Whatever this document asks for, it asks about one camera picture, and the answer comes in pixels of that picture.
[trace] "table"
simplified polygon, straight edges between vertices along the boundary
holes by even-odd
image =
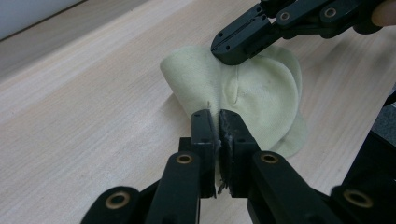
[[[0,42],[0,223],[79,223],[115,186],[161,178],[191,124],[159,63],[256,4],[240,0],[87,1]],[[303,70],[309,129],[289,162],[329,193],[396,81],[395,28],[280,40]],[[201,223],[249,223],[246,200],[202,200]]]

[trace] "gray carpet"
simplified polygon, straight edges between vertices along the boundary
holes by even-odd
[[[372,131],[396,146],[396,103],[382,108]]]

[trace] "black object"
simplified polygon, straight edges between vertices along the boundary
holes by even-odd
[[[209,110],[191,120],[192,137],[180,138],[161,180],[141,192],[109,189],[81,223],[198,223],[200,198],[216,196],[217,150],[219,192],[229,188],[232,197],[247,198],[253,223],[396,223],[396,149],[378,136],[369,134],[329,197],[311,189],[282,156],[261,151],[238,114],[220,111],[219,139]]]
[[[381,29],[371,15],[383,0],[261,0],[213,40],[219,60],[236,65],[257,55],[279,38],[320,35],[332,38],[350,27],[362,35]]]

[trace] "cloth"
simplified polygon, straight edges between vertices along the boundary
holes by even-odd
[[[242,117],[261,150],[288,157],[303,146],[301,70],[289,51],[270,47],[230,66],[207,47],[185,47],[166,57],[161,70],[189,117],[209,108],[219,129],[219,111],[231,110]]]

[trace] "human hand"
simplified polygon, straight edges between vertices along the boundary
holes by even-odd
[[[386,0],[375,8],[372,22],[377,26],[396,25],[396,0]]]

